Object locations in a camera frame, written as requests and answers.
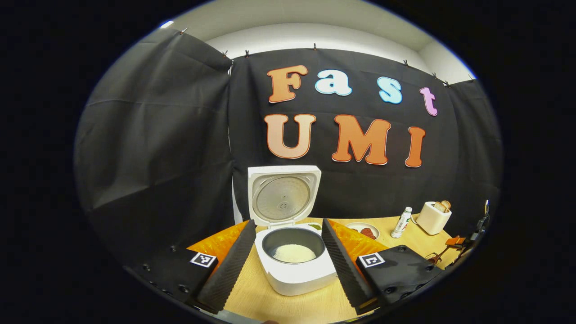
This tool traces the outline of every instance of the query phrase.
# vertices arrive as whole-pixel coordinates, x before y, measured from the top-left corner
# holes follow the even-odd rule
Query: open lid
[[[320,184],[315,165],[248,168],[250,218],[269,228],[294,225],[312,211]]]

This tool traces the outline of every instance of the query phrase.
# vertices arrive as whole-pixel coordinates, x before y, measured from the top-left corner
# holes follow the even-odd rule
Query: black curtain
[[[74,165],[93,228],[125,265],[234,224],[230,59],[158,29],[106,72],[79,122]]]
[[[247,168],[264,165],[317,165],[322,171],[320,188],[311,217],[372,218],[399,215],[411,206],[420,212],[424,202],[447,199],[452,217],[446,226],[451,235],[465,235],[483,212],[486,199],[494,201],[501,177],[501,142],[490,105],[477,83],[451,85],[402,63],[377,56],[318,49],[280,50],[235,58],[230,79],[230,144],[234,157],[234,193],[244,219],[249,218]],[[304,65],[301,86],[292,89],[296,97],[272,104],[270,70]],[[314,85],[318,72],[335,69],[347,74],[352,93],[326,95]],[[403,100],[385,103],[379,97],[379,77],[401,84]],[[425,108],[420,89],[434,94],[436,116]],[[286,115],[284,143],[298,143],[294,116],[312,114],[311,143],[299,159],[283,159],[267,146],[264,117]],[[391,124],[387,134],[386,165],[371,165],[363,159],[348,163],[332,160],[339,138],[334,117],[353,115],[364,132],[374,119]],[[422,165],[405,165],[410,151],[408,128],[420,127],[426,135],[422,145]]]

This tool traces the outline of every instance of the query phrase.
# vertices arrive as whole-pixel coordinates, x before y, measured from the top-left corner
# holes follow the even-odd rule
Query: white bottle
[[[406,229],[406,227],[408,226],[408,222],[410,221],[411,213],[412,213],[412,207],[406,207],[404,209],[404,213],[400,215],[400,219],[398,220],[396,227],[391,233],[391,236],[393,238],[397,239],[402,236],[402,233],[404,233],[404,230]]]

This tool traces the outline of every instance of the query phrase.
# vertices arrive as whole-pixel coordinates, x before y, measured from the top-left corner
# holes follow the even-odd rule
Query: white rice cooker
[[[336,279],[336,269],[321,238],[321,229],[298,224],[310,214],[320,184],[313,165],[248,168],[250,218],[268,229],[256,234],[256,251],[266,278],[281,295],[296,296],[324,288]],[[274,258],[280,246],[297,244],[315,258],[300,263]]]

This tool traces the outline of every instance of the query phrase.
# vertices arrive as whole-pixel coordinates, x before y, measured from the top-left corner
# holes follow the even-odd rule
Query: screw
[[[189,293],[190,292],[190,289],[188,289],[188,287],[186,287],[185,285],[179,285],[178,289],[180,291],[182,291],[183,293]]]

